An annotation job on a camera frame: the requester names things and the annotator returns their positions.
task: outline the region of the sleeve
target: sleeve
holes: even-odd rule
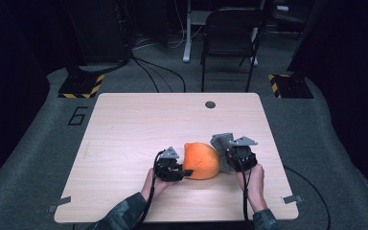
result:
[[[87,230],[129,230],[134,227],[146,208],[146,201],[136,193],[118,203],[103,219],[90,225]]]
[[[253,214],[255,230],[280,230],[279,223],[270,209],[263,209]]]

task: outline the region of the person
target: person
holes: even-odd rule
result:
[[[253,209],[253,223],[256,230],[278,230],[279,224],[267,208],[264,198],[265,170],[261,164],[257,164],[251,170],[245,172],[250,175],[247,186],[248,201]],[[128,230],[136,225],[136,221],[145,211],[151,188],[153,169],[149,169],[142,191],[129,196],[118,203],[103,219],[88,226],[86,230]],[[244,190],[241,172],[236,172],[236,177]],[[158,198],[167,188],[176,185],[179,181],[166,182],[156,178],[154,183],[153,198]]]

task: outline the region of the orange plush toy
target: orange plush toy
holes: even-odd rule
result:
[[[190,179],[209,179],[219,173],[220,157],[218,152],[204,143],[186,143],[184,145],[183,170],[193,170]]]

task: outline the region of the person's left hand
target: person's left hand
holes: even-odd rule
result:
[[[141,192],[143,198],[146,201],[148,201],[149,196],[150,196],[152,178],[153,178],[153,168],[150,168],[149,171],[148,171],[148,176],[146,177],[145,184],[143,185],[142,192]],[[168,187],[170,187],[172,185],[178,184],[178,182],[179,181],[166,182],[166,181],[163,181],[159,178],[156,178],[156,180],[154,182],[153,198],[158,198],[164,192],[165,189],[167,189]]]

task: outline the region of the table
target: table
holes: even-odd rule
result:
[[[259,9],[263,9],[265,5],[265,0],[261,0]],[[186,42],[185,42],[185,48],[184,48],[184,56],[183,61],[184,62],[190,62],[190,56],[191,56],[191,26],[192,25],[205,25],[205,21],[207,20],[208,15],[210,14],[210,11],[193,11],[191,8],[191,0],[187,0],[187,36],[186,36]],[[252,31],[251,39],[254,39],[257,34],[257,28],[254,28]],[[258,65],[258,59],[255,58],[254,66]]]
[[[215,108],[207,108],[214,102]],[[97,100],[61,198],[56,222],[94,222],[142,189],[154,157],[173,147],[183,162],[184,144],[209,144],[212,135],[233,132],[252,146],[264,165],[264,196],[277,219],[295,219],[291,196],[260,98],[254,93],[105,93]],[[249,207],[249,216],[253,212]],[[233,174],[183,179],[151,203],[145,221],[243,220],[242,191]]]

